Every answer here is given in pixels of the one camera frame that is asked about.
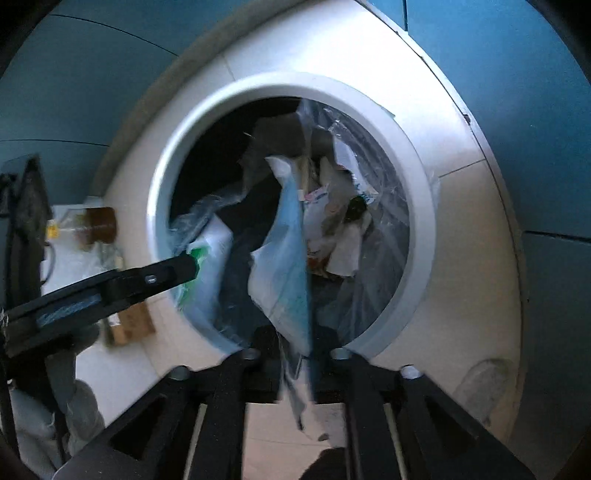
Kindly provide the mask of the cooking oil bottle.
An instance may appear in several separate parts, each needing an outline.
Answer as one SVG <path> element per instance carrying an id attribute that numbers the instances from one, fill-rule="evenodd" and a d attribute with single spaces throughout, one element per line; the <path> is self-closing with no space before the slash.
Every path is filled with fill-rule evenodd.
<path id="1" fill-rule="evenodd" d="M 63 240 L 82 251 L 97 243 L 113 244 L 118 232 L 115 211 L 111 207 L 69 208 L 46 227 L 48 240 Z"/>

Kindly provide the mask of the blue kitchen cabinets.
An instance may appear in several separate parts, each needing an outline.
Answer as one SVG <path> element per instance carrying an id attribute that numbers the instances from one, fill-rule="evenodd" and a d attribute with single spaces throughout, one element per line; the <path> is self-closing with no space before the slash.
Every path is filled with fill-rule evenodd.
<path id="1" fill-rule="evenodd" d="M 408 32 L 356 1 L 82 1 L 51 10 L 1 73 L 1 157 L 36 153 L 53 203 L 102 196 L 142 264 L 168 222 L 233 181 L 224 133 L 165 146 L 198 105 L 249 81 L 260 116 L 318 92 L 389 139 L 407 208 L 437 230 L 400 260 L 370 248 L 322 318 L 379 365 L 457 391 L 512 367 L 491 429 L 520 455 L 590 422 L 590 85 L 525 1 L 419 1 Z"/>

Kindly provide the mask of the green white sachet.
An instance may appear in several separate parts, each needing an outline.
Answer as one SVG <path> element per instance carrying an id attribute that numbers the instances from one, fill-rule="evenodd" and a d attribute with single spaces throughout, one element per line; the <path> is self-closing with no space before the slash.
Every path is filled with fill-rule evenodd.
<path id="1" fill-rule="evenodd" d="M 213 324 L 231 245 L 231 230 L 213 215 L 204 230 L 186 247 L 186 253 L 197 264 L 197 276 L 179 287 L 176 305 L 195 328 Z"/>

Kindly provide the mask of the white crumpled tissue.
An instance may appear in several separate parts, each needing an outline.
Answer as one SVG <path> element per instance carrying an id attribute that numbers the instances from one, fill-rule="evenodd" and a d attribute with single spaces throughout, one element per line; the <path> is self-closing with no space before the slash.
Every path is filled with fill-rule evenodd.
<path id="1" fill-rule="evenodd" d="M 359 270 L 361 249 L 361 226 L 358 223 L 346 224 L 335 241 L 335 248 L 332 249 L 325 270 L 339 277 L 353 277 Z"/>

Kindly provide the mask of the blue white plastic wrapper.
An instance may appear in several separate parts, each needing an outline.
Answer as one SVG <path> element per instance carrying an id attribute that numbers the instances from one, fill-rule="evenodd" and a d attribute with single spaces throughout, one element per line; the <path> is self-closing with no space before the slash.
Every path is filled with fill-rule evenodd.
<path id="1" fill-rule="evenodd" d="M 296 381 L 301 361 L 311 354 L 312 344 L 303 208 L 294 161 L 273 155 L 266 157 L 266 163 L 280 183 L 280 200 L 263 245 L 252 252 L 247 290 L 280 338 L 281 380 L 295 426 L 303 431 L 305 403 Z"/>

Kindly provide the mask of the cardboard box on floor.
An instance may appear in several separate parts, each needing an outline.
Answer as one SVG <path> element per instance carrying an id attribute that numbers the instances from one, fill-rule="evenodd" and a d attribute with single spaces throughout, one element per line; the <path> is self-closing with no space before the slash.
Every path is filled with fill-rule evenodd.
<path id="1" fill-rule="evenodd" d="M 125 346 L 155 333 L 153 321 L 145 302 L 132 305 L 107 319 L 107 341 L 112 346 Z"/>

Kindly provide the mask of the plastic bags on floor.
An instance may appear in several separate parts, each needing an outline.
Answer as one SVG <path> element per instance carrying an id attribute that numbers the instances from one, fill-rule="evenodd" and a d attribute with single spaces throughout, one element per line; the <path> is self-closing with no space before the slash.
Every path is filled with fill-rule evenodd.
<path id="1" fill-rule="evenodd" d="M 84 255 L 83 273 L 85 277 L 125 268 L 122 251 L 116 244 L 96 242 Z"/>

